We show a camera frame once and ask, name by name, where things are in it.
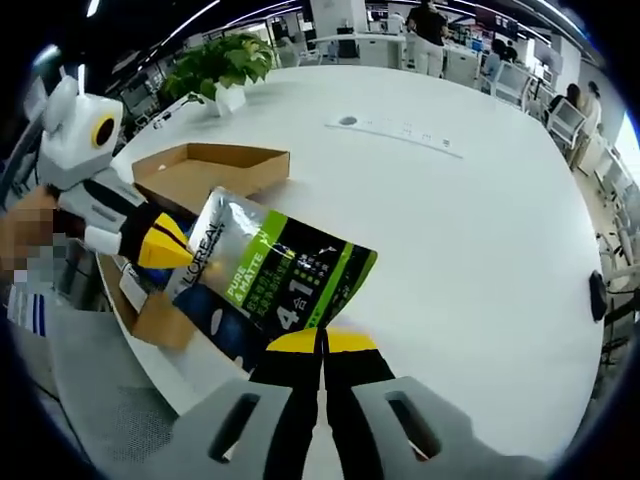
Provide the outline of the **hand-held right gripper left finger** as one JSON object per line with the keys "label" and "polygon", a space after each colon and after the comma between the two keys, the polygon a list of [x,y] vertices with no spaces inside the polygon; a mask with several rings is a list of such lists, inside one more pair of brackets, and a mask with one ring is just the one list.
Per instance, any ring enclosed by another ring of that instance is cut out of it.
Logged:
{"label": "hand-held right gripper left finger", "polygon": [[299,479],[315,425],[318,330],[267,347],[248,380],[233,379],[176,421],[171,479]]}

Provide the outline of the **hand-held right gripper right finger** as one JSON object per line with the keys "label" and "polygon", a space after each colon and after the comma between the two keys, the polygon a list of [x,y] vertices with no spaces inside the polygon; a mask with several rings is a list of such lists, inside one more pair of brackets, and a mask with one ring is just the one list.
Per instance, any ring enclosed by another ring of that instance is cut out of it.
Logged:
{"label": "hand-held right gripper right finger", "polygon": [[373,340],[328,329],[327,419],[347,479],[542,479],[544,463],[502,455],[470,417],[413,377],[397,377]]}

